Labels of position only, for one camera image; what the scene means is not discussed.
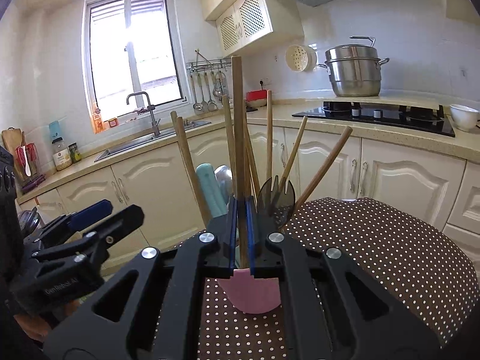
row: drawer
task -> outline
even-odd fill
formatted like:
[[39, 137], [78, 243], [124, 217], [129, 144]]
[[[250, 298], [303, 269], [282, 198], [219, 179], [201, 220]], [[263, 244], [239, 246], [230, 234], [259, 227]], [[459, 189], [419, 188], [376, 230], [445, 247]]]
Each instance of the drawer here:
[[448, 223], [480, 234], [480, 165], [467, 162]]
[[448, 223], [445, 225], [443, 233], [455, 242], [472, 261], [477, 271], [477, 276], [480, 278], [480, 235], [449, 225]]

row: polka dot tablecloth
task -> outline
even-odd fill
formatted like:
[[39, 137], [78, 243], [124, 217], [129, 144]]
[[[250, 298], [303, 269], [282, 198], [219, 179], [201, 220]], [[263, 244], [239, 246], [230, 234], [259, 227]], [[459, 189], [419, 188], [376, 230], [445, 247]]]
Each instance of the polka dot tablecloth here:
[[[405, 304], [445, 345], [479, 299], [470, 260], [434, 227], [376, 200], [324, 198], [303, 205], [286, 233], [316, 251], [338, 247]], [[261, 315], [232, 306], [207, 279], [199, 360], [286, 358], [282, 306]]]

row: lid handle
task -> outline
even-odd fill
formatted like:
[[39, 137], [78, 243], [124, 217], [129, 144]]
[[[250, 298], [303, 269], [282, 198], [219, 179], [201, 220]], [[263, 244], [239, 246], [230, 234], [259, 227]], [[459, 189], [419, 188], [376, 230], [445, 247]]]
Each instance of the lid handle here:
[[350, 39], [366, 39], [371, 42], [370, 47], [373, 47], [375, 44], [375, 38], [371, 38], [369, 36], [351, 36]]

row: black glass cooktop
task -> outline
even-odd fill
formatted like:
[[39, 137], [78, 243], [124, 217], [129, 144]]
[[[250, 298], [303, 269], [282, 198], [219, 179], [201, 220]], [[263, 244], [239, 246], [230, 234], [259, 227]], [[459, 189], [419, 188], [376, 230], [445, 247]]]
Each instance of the black glass cooktop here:
[[438, 110], [433, 110], [405, 105], [323, 102], [323, 107], [299, 112], [292, 116], [373, 123], [455, 137], [452, 125], [444, 116], [441, 105]]

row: lower cabinet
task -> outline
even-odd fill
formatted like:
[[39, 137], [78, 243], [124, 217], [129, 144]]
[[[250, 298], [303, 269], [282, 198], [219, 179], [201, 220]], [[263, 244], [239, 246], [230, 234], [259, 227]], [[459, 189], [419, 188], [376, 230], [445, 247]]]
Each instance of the lower cabinet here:
[[207, 132], [188, 139], [193, 165], [212, 164], [213, 169], [221, 165], [230, 167], [229, 145], [225, 128]]
[[[258, 126], [254, 124], [248, 125], [250, 134], [251, 146], [255, 157], [255, 164], [257, 166], [258, 180], [260, 187], [266, 181], [267, 168], [267, 127]], [[287, 164], [289, 154], [287, 146], [285, 145], [284, 130], [281, 127], [273, 127], [273, 150], [272, 150], [272, 176], [280, 176]]]
[[480, 234], [480, 165], [467, 162], [448, 223]]
[[[58, 187], [57, 191], [68, 212], [83, 210], [103, 199], [112, 203], [113, 213], [127, 207], [109, 167], [66, 183]], [[141, 231], [135, 230], [109, 249], [110, 258], [103, 264], [102, 273], [126, 263], [146, 246], [148, 243]]]
[[[291, 152], [298, 130], [285, 128], [286, 146]], [[318, 169], [332, 151], [340, 135], [316, 131], [304, 131], [290, 180], [296, 196], [300, 196], [313, 179]], [[355, 199], [359, 180], [360, 138], [350, 137], [322, 181], [308, 198], [308, 201], [332, 197]]]
[[460, 189], [465, 162], [363, 139], [358, 197], [379, 200], [442, 230]]
[[472, 261], [477, 276], [480, 278], [480, 235], [471, 233], [447, 223], [443, 233], [462, 249]]
[[111, 168], [127, 204], [143, 209], [142, 233], [150, 246], [166, 249], [203, 229], [177, 143]]
[[32, 210], [34, 207], [37, 207], [44, 214], [42, 219], [46, 223], [58, 218], [60, 215], [68, 214], [57, 190], [42, 193], [20, 205], [22, 210]]

